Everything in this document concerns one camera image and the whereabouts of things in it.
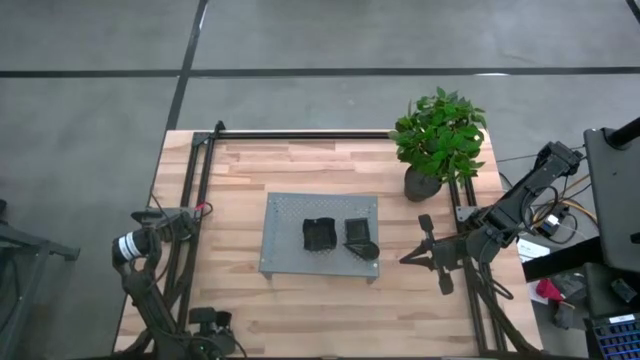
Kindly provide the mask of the black aluminium table frame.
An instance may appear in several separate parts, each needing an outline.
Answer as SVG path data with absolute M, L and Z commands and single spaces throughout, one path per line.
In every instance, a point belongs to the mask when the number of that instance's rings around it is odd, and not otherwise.
M 241 351 L 252 358 L 465 357 L 483 333 L 497 335 L 488 312 L 474 321 L 465 276 L 441 293 L 434 272 L 401 258 L 422 238 L 429 214 L 437 237 L 455 232 L 454 207 L 488 205 L 503 188 L 490 141 L 480 148 L 472 194 L 442 189 L 413 203 L 403 193 L 406 166 L 383 130 L 226 131 L 209 158 L 207 214 L 195 261 L 192 306 L 230 311 Z M 378 200 L 380 275 L 260 274 L 267 197 L 272 192 L 372 195 Z

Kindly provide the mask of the green leafy plant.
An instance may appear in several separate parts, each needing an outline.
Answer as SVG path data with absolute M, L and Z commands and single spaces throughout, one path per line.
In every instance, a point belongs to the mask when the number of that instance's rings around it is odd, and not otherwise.
M 439 182 L 478 175 L 478 159 L 485 140 L 485 110 L 458 94 L 438 87 L 434 93 L 408 103 L 388 137 L 396 144 L 397 159 Z

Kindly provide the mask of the grey perforated metal shelf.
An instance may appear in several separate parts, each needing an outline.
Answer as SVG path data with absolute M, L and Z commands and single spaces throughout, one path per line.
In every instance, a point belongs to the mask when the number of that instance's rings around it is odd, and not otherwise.
M 378 198 L 367 195 L 277 193 L 267 197 L 259 272 L 364 278 L 369 284 L 380 275 L 381 244 Z M 335 220 L 337 245 L 333 250 L 310 252 L 303 248 L 303 221 L 329 217 Z M 380 249 L 377 260 L 363 261 L 349 252 L 345 220 L 367 218 L 371 242 Z

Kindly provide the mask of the grey metal stand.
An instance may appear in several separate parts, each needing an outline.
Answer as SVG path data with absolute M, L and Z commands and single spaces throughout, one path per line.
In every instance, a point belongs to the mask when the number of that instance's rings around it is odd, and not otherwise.
M 76 261 L 80 253 L 79 248 L 65 246 L 10 226 L 4 219 L 6 209 L 7 202 L 0 199 L 0 290 L 7 279 L 6 271 L 11 269 L 11 289 L 14 294 L 13 303 L 0 320 L 0 360 L 12 360 L 16 353 L 49 257 L 59 255 L 65 261 Z M 17 258 L 20 255 L 33 257 L 28 275 L 19 272 Z

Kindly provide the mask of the black round post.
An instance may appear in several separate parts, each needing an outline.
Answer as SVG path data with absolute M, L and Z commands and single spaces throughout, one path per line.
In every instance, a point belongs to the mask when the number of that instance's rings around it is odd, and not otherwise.
M 604 128 L 606 143 L 617 150 L 626 150 L 631 142 L 640 137 L 640 116 L 619 129 Z

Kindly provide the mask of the black plant pot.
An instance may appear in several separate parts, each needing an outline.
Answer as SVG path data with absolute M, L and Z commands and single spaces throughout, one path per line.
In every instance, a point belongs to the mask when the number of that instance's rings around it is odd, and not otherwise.
M 442 187 L 441 181 L 425 175 L 410 166 L 404 175 L 404 195 L 412 202 L 421 202 L 436 195 Z

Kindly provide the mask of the black small square plate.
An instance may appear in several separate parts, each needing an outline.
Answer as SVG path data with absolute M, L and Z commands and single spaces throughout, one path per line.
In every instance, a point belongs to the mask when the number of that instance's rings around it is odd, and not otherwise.
M 352 218 L 345 220 L 346 243 L 368 243 L 371 241 L 367 218 Z

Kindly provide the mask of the black power supply box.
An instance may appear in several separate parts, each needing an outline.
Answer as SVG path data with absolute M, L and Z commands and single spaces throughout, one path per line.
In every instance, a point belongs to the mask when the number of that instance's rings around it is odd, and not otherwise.
M 564 214 L 549 214 L 535 227 L 537 233 L 544 237 L 552 237 L 566 218 Z

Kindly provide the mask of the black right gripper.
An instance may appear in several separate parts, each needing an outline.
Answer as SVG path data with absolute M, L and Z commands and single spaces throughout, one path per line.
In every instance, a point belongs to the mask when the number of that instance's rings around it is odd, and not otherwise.
M 418 221 L 425 233 L 425 239 L 399 262 L 405 265 L 424 266 L 435 271 L 441 293 L 449 295 L 454 290 L 451 272 L 462 267 L 460 263 L 464 256 L 462 237 L 453 235 L 437 240 L 433 233 L 434 225 L 431 217 L 423 214 L 418 217 Z

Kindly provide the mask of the black backlit keyboard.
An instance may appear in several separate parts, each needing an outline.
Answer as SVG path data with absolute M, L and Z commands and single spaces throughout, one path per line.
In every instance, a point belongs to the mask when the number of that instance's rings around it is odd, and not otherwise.
M 597 360 L 640 360 L 640 313 L 586 319 L 588 354 Z

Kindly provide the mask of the red object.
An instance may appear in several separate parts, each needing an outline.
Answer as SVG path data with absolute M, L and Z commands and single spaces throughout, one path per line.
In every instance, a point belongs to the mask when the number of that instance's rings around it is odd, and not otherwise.
M 536 294 L 543 299 L 561 302 L 565 299 L 562 292 L 549 279 L 545 278 L 538 282 L 535 288 Z

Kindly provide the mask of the black wavy square plate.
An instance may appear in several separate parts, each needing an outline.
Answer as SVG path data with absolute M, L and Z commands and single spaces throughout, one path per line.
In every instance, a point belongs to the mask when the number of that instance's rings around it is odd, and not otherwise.
M 310 252 L 333 250 L 337 245 L 335 220 L 329 217 L 303 221 L 303 248 Z

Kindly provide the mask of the white paper sheet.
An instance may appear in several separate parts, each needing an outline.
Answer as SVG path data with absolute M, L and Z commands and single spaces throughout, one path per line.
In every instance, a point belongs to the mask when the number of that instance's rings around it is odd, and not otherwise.
M 516 243 L 517 252 L 522 263 L 547 256 L 551 253 L 548 247 L 530 242 L 526 239 L 519 239 Z

